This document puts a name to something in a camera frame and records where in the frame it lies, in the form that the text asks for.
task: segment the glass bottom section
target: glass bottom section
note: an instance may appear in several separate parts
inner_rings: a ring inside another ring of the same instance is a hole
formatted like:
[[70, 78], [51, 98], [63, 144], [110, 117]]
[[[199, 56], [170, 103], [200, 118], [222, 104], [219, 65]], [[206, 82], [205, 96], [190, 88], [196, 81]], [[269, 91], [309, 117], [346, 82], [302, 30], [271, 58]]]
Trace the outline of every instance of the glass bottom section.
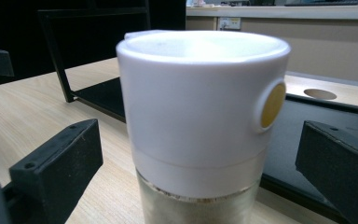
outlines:
[[170, 194], [137, 175], [146, 224], [249, 223], [260, 183], [224, 197], [195, 199]]

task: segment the light wood surface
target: light wood surface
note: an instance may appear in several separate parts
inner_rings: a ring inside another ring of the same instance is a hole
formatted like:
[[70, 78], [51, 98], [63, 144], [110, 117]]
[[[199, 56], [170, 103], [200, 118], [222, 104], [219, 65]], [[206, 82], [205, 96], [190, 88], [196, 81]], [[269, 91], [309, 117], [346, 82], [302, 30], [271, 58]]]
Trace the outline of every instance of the light wood surface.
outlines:
[[[118, 76], [111, 59], [67, 70], [73, 90]], [[357, 102], [358, 87], [286, 77], [288, 91], [307, 88], [338, 95], [340, 102]], [[135, 167], [126, 125], [87, 105], [65, 102], [55, 73], [0, 85], [0, 184], [10, 181], [8, 168], [63, 128], [98, 119], [103, 166], [91, 180], [68, 223], [143, 223]], [[295, 203], [260, 189], [252, 223], [334, 223]]]

